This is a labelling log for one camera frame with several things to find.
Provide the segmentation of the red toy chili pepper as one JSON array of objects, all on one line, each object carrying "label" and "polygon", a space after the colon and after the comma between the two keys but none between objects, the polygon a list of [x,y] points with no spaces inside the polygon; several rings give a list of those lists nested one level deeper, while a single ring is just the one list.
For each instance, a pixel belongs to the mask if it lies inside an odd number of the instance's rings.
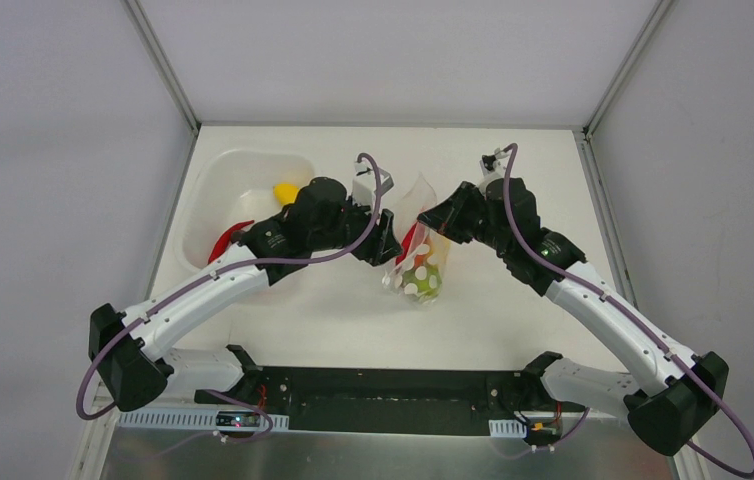
[{"label": "red toy chili pepper", "polygon": [[402,247],[402,253],[395,259],[395,264],[400,265],[410,254],[410,251],[412,250],[412,243],[413,239],[416,235],[416,231],[418,230],[419,224],[414,223],[407,233],[404,235],[400,245]]}]

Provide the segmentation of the yellow toy pepper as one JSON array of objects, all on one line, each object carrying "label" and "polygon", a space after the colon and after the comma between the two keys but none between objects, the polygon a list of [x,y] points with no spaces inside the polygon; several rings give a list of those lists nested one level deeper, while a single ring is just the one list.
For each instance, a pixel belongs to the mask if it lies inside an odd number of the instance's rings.
[{"label": "yellow toy pepper", "polygon": [[427,238],[415,250],[415,265],[444,271],[451,242],[442,237]]}]

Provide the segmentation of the long yellow toy squash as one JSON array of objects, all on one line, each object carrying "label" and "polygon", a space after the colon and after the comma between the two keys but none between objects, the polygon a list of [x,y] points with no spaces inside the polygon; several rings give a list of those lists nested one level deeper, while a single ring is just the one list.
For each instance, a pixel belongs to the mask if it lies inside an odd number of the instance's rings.
[{"label": "long yellow toy squash", "polygon": [[293,204],[299,194],[300,188],[289,183],[279,183],[273,187],[274,198],[281,206]]}]

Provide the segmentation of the clear polka dot zip bag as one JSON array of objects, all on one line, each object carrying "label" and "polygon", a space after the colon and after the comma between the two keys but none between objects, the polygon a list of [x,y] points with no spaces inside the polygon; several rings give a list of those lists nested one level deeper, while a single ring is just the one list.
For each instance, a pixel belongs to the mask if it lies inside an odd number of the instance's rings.
[{"label": "clear polka dot zip bag", "polygon": [[383,287],[409,302],[427,305],[440,295],[451,243],[418,221],[421,213],[436,206],[435,189],[422,173],[393,205],[393,233],[402,252],[386,264]]}]

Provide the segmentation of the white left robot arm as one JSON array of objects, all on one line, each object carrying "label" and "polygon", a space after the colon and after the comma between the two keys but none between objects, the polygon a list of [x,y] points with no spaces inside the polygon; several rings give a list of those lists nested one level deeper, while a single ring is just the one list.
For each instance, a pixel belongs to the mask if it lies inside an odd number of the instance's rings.
[{"label": "white left robot arm", "polygon": [[366,192],[367,171],[348,193],[338,181],[316,177],[295,201],[265,220],[235,230],[223,252],[181,285],[157,298],[116,310],[104,304],[90,316],[88,377],[99,375],[113,407],[130,412],[167,391],[216,390],[234,404],[250,402],[258,378],[228,348],[180,350],[176,343],[219,312],[310,264],[348,254],[377,267],[402,247],[393,214],[381,207],[391,176]]}]

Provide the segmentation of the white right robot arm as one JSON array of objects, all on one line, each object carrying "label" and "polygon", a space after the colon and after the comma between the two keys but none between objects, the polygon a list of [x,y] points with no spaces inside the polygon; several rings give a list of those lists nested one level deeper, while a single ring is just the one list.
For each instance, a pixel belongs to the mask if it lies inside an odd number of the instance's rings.
[{"label": "white right robot arm", "polygon": [[497,179],[480,189],[463,182],[418,221],[458,243],[492,248],[510,274],[571,314],[625,367],[609,372],[546,353],[530,363],[522,400],[536,410],[558,401],[580,404],[627,421],[652,450],[676,454],[718,411],[704,392],[722,396],[729,376],[718,354],[699,355],[627,303],[566,236],[541,224],[536,198],[523,180]]}]

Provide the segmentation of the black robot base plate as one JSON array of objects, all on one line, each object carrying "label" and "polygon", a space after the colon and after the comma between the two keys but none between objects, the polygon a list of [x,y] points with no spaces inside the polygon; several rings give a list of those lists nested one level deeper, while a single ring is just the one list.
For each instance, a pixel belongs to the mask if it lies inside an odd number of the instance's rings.
[{"label": "black robot base plate", "polygon": [[487,436],[492,421],[582,410],[509,370],[251,367],[225,394],[309,432]]}]

